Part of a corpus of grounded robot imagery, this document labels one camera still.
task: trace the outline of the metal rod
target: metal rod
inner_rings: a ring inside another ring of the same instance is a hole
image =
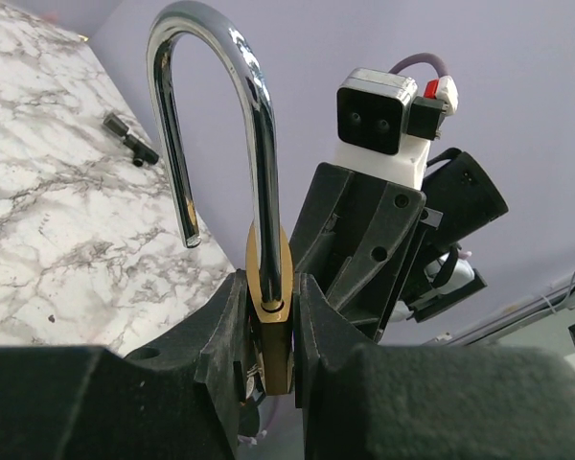
[[[230,20],[213,8],[192,1],[173,3],[158,14],[147,48],[151,103],[162,134],[181,236],[187,247],[200,244],[173,94],[173,48],[183,35],[195,35],[213,49],[239,94],[249,153],[262,297],[264,302],[281,300],[275,122],[265,79],[249,45]]]
[[[565,297],[565,293],[568,288],[570,288],[570,286],[560,287],[554,290],[554,292],[547,294],[549,301],[554,304],[562,300]],[[554,309],[554,311],[562,311],[567,307],[568,303],[562,302]],[[427,342],[427,344],[467,346],[474,343],[494,343],[505,335],[509,335],[532,323],[540,321],[553,313],[554,312],[549,308],[547,302],[543,298],[536,298],[518,310],[501,316],[495,316],[494,318],[489,318],[488,321],[458,333],[449,340],[437,341],[436,339],[433,339]]]

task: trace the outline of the padlock shackle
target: padlock shackle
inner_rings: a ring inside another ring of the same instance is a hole
[[[237,28],[220,12],[194,1],[168,5],[151,26],[147,66],[151,104],[160,130],[181,237],[200,244],[196,208],[188,177],[173,95],[173,48],[195,35],[218,56],[241,101],[249,153],[261,291],[264,302],[281,299],[281,246],[275,121],[260,64]]]

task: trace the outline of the white marble surface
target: white marble surface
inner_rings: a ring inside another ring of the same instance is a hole
[[[183,248],[162,163],[131,164],[112,109],[144,135],[76,34],[0,4],[0,344],[127,353],[232,270],[201,221]]]

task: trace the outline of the cable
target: cable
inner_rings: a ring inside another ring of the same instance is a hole
[[[556,307],[554,307],[554,304],[552,304],[545,295],[541,294],[540,298],[545,301],[547,307],[549,307],[549,309],[552,310],[552,313],[558,314],[558,311],[556,310]]]
[[[432,53],[418,53],[404,58],[390,69],[390,74],[399,74],[401,71],[415,64],[430,64],[439,78],[449,75],[449,70],[443,60]]]
[[[452,244],[449,247],[448,257],[441,265],[437,274],[434,275],[432,283],[430,283],[433,288],[440,288],[449,283],[449,280],[451,280],[451,276],[453,275],[453,270],[456,268],[456,264],[458,263],[459,256],[460,253],[458,251],[458,246],[456,244]]]
[[[272,425],[275,417],[277,416],[278,409],[279,409],[279,397],[275,397],[274,401],[273,401],[272,409],[270,409],[270,415],[268,416],[268,420],[267,420],[266,424],[264,425],[264,428],[262,428],[258,432],[258,434],[256,434],[253,437],[239,435],[238,436],[239,442],[241,444],[246,444],[250,447],[257,446],[258,442],[262,441],[266,437],[266,434],[268,433],[270,426]]]
[[[564,295],[564,297],[561,300],[554,303],[554,307],[558,307],[559,305],[563,304],[566,301],[566,299],[568,299],[574,293],[575,293],[575,271],[573,272],[573,275],[571,276],[571,281],[568,283],[568,288],[566,289],[566,294]]]

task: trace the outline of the screw hole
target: screw hole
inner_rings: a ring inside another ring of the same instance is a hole
[[[462,175],[464,176],[464,178],[461,180],[463,184],[477,185],[477,181],[474,179],[474,177],[471,175],[469,171],[464,171]]]
[[[152,357],[159,357],[160,351],[153,347],[143,347],[138,350],[134,350],[130,353],[127,358],[134,359],[136,361],[142,361],[143,359],[151,359]]]
[[[387,259],[387,251],[384,247],[377,246],[371,251],[371,257],[375,262],[383,262]]]
[[[398,208],[405,208],[409,204],[409,198],[406,195],[398,195],[394,198],[394,204]]]
[[[352,120],[352,125],[359,125],[360,122],[362,121],[362,119],[360,118],[359,113],[356,112],[352,112],[352,114],[350,115],[350,118]]]
[[[390,124],[387,123],[387,120],[379,120],[377,122],[377,131],[380,134],[385,134],[389,130],[390,130]]]

